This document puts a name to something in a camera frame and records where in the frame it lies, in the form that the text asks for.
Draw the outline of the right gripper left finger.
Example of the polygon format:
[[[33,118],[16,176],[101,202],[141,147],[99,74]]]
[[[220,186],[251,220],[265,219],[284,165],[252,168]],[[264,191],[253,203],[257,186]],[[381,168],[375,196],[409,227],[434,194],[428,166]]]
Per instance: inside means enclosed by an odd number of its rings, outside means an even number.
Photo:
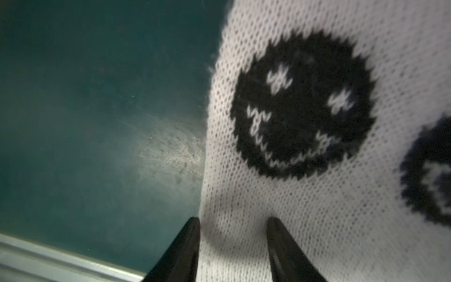
[[[200,247],[200,220],[191,217],[142,282],[195,282]]]

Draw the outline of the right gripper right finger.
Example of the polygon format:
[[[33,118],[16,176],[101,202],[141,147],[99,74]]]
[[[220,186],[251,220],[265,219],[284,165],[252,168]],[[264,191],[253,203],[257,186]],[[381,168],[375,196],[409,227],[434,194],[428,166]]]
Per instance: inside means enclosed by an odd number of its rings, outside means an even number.
[[[274,282],[327,281],[276,217],[270,217],[267,221],[267,245]]]

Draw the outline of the white black smiley scarf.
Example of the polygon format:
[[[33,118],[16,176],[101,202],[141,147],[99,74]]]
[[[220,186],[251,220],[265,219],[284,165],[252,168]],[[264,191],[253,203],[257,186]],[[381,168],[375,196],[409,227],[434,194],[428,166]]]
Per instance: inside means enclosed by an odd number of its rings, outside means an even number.
[[[200,282],[451,279],[451,3],[234,1],[211,81]]]

